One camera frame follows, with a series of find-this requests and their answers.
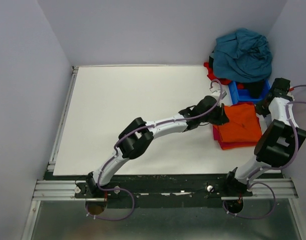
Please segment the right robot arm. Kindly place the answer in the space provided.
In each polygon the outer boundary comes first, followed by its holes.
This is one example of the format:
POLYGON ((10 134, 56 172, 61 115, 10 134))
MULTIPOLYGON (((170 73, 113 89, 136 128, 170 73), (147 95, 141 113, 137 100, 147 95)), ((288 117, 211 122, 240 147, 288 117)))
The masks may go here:
POLYGON ((293 117, 290 90, 290 80, 276 78, 264 99, 256 103, 256 113, 270 118, 270 124, 257 142, 253 158, 227 174, 228 188, 244 193, 249 183, 266 171, 282 170, 294 160, 306 131, 293 117))

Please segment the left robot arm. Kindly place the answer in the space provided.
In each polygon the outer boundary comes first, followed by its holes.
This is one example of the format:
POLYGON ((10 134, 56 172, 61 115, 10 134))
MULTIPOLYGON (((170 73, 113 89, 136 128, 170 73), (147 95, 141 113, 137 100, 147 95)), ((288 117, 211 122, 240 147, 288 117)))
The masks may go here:
POLYGON ((153 140, 170 134, 194 130, 203 123, 223 125, 229 122, 221 102, 222 96, 207 95, 198 104, 179 111, 176 115, 156 121, 134 119, 118 136, 112 156, 86 177, 91 195, 99 193, 112 176, 128 161, 145 153, 153 140))

